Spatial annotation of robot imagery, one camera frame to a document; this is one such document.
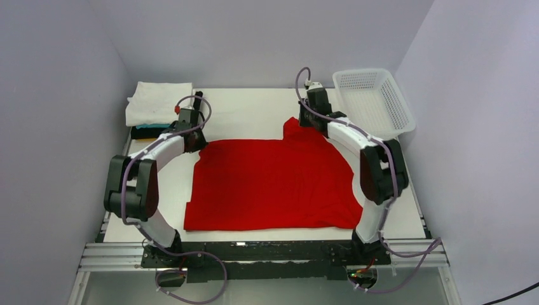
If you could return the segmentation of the red t-shirt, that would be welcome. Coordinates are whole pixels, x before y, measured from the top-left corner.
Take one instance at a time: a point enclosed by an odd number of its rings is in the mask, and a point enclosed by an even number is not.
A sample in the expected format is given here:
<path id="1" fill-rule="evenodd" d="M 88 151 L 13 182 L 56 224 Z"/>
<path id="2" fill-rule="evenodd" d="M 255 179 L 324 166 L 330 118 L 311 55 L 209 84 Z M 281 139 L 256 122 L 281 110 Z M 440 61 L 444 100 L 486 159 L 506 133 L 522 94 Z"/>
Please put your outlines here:
<path id="1" fill-rule="evenodd" d="M 194 165 L 187 231 L 353 229 L 353 171 L 315 129 L 288 119 L 280 139 L 210 142 Z"/>

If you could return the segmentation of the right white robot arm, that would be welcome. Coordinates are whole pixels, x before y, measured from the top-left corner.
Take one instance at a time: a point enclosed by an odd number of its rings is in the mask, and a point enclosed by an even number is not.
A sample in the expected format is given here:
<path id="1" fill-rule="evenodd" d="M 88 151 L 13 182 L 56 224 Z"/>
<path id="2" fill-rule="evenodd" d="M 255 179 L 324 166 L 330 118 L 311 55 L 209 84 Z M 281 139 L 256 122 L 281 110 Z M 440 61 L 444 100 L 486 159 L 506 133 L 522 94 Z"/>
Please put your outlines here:
<path id="1" fill-rule="evenodd" d="M 320 83 L 306 86 L 306 96 L 299 99 L 299 105 L 301 126 L 313 127 L 358 158 L 352 186 L 363 211 L 355 228 L 359 241 L 351 245 L 350 255 L 355 262 L 365 264 L 374 257 L 372 243 L 380 241 L 390 206 L 409 185 L 400 143 L 375 137 L 355 126 L 344 113 L 334 112 Z"/>

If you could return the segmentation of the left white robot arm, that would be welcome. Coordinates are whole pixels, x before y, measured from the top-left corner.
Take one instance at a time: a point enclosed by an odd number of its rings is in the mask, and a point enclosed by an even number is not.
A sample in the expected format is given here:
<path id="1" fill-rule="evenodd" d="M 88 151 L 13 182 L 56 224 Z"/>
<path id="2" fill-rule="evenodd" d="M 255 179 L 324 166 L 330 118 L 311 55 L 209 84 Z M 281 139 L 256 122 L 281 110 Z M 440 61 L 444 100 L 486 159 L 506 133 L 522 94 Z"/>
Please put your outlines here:
<path id="1" fill-rule="evenodd" d="M 181 154 L 195 153 L 208 144 L 200 107 L 176 107 L 175 111 L 179 117 L 156 140 L 138 152 L 111 159 L 104 193 L 105 210 L 125 225 L 135 226 L 168 267 L 180 263 L 183 250 L 179 232 L 158 210 L 158 172 Z"/>

